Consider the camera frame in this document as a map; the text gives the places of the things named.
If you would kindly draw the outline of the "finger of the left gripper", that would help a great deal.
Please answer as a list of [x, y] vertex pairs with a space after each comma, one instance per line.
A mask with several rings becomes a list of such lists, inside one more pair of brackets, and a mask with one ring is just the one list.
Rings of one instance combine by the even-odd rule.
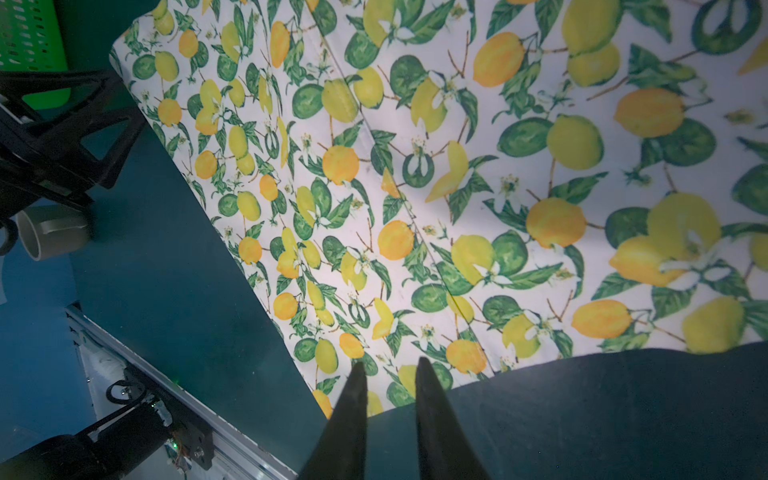
[[[9, 219], [40, 199], [82, 211], [94, 186], [112, 188], [146, 126], [136, 107], [112, 108], [124, 83], [116, 73], [3, 72], [1, 74], [1, 217]], [[83, 87], [89, 94], [47, 119], [25, 98]], [[99, 159], [83, 139], [124, 123], [125, 129]]]

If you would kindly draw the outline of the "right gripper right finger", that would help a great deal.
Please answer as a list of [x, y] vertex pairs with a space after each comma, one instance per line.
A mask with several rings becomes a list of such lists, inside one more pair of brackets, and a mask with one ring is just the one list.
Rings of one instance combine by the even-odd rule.
[[489, 479], [425, 357], [417, 364], [415, 386], [420, 478]]

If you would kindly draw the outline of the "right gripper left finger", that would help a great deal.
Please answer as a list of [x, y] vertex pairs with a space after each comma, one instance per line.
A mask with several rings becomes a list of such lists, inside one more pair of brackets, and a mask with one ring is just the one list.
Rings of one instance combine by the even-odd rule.
[[363, 479], [367, 448], [367, 377], [355, 364], [318, 444], [298, 479]]

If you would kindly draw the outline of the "lemon print skirt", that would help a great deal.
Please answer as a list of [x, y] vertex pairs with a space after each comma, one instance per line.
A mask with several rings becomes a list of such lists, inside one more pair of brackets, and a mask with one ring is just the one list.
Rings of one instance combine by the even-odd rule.
[[161, 1], [109, 58], [325, 415], [767, 337], [763, 1]]

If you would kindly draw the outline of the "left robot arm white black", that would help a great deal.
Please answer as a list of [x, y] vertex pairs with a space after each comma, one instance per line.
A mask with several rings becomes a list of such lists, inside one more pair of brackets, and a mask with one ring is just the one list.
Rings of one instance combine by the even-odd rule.
[[[108, 71], [1, 74], [3, 254], [20, 237], [26, 208], [40, 199], [83, 213], [96, 185], [112, 188], [146, 120], [138, 107], [113, 108], [123, 86]], [[120, 479], [170, 436], [140, 393], [118, 411], [58, 435], [1, 465], [4, 479]]]

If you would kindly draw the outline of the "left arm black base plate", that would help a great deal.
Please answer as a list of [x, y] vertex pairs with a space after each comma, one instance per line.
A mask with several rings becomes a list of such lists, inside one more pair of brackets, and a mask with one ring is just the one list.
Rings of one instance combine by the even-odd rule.
[[147, 393], [154, 397], [153, 404], [163, 404], [170, 415], [170, 441], [175, 451], [189, 466], [196, 464], [203, 471], [209, 471], [214, 458], [212, 427], [174, 393], [137, 367], [126, 367], [124, 374], [127, 380], [136, 381], [147, 388]]

